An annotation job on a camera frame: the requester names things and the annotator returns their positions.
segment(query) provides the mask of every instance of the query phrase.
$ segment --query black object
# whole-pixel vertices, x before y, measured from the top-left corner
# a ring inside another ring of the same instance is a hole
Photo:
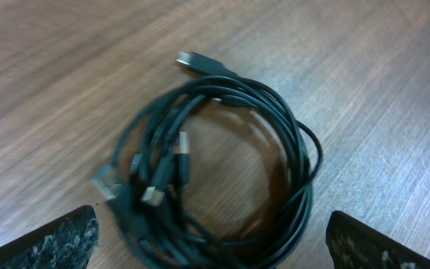
[[[98,239],[94,208],[85,205],[0,247],[0,268],[86,268]]]
[[[331,214],[326,244],[336,269],[430,269],[430,260],[341,212]]]
[[[201,76],[148,104],[123,132],[110,165],[93,181],[110,200],[131,249],[152,268],[275,268],[295,249],[307,226],[313,199],[311,181],[323,157],[320,142],[270,87],[241,78],[220,62],[196,53],[181,53],[178,62]],[[182,148],[179,129],[191,113],[213,99],[260,112],[276,130],[287,156],[289,198],[267,231],[242,241],[218,240],[183,210],[184,186],[190,174],[177,169],[190,166],[181,159],[188,160],[188,152],[176,150]],[[119,156],[130,133],[145,117],[148,122],[127,185],[117,172]],[[300,129],[316,146],[314,168]]]

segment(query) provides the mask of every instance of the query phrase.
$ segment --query black cable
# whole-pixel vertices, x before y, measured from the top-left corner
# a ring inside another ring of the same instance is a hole
[[[320,142],[270,87],[241,78],[221,63],[193,52],[181,53],[178,61],[201,76],[147,105],[123,132],[111,161],[117,167],[130,133],[148,118],[132,166],[132,185],[113,200],[124,237],[151,268],[275,268],[294,250],[308,223],[311,181],[323,158]],[[277,132],[287,156],[289,200],[267,231],[242,241],[218,240],[183,209],[184,186],[190,181],[190,151],[180,128],[189,114],[211,99],[259,112]],[[318,159],[313,168],[300,129],[316,146]],[[199,235],[191,233],[193,229]],[[248,253],[237,255],[239,249]]]

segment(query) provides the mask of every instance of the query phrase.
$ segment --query wire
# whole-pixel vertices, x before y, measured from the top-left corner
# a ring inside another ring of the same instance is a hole
[[[135,158],[137,165],[132,167],[135,209],[128,213],[140,218],[138,225],[147,225],[142,230],[148,232],[139,233],[134,241],[125,233],[125,239],[151,268],[275,268],[292,253],[307,226],[313,199],[311,182],[323,159],[320,142],[272,88],[241,78],[221,63],[194,52],[181,53],[178,61],[202,76],[147,105],[122,133],[113,154],[111,165],[117,167],[130,133],[148,118]],[[186,146],[180,150],[187,143],[180,129],[191,113],[212,99],[260,113],[275,129],[287,155],[289,199],[268,230],[241,241],[217,239],[184,211],[182,203],[184,186],[190,181],[190,151]],[[317,150],[318,159],[312,168],[300,130]],[[170,185],[175,191],[168,191]],[[137,234],[139,228],[132,230]],[[239,254],[240,249],[247,253]]]

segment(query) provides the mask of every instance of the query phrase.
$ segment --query usb cable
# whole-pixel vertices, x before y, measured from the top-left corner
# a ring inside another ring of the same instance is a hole
[[[107,197],[129,247],[151,268],[275,268],[293,252],[307,226],[311,182],[323,159],[320,142],[272,88],[195,52],[181,52],[177,62],[199,77],[140,111],[122,133],[110,164],[92,178],[94,185]],[[289,198],[267,230],[240,241],[219,240],[183,205],[184,186],[190,181],[190,141],[181,126],[212,99],[257,111],[272,124],[287,155]],[[131,180],[126,182],[127,176],[117,170],[119,157],[130,133],[145,118]],[[301,132],[316,147],[313,166]]]

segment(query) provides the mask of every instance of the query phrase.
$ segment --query wooden surface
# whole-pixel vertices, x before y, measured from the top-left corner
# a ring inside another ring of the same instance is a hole
[[[284,268],[332,268],[333,210],[430,258],[430,0],[0,0],[0,246],[92,204],[90,268],[143,268],[89,177],[145,104],[188,79],[179,50],[272,86],[322,142]],[[259,143],[269,129],[233,112],[210,105],[186,126],[188,209],[224,236],[263,226],[284,178],[276,138]]]

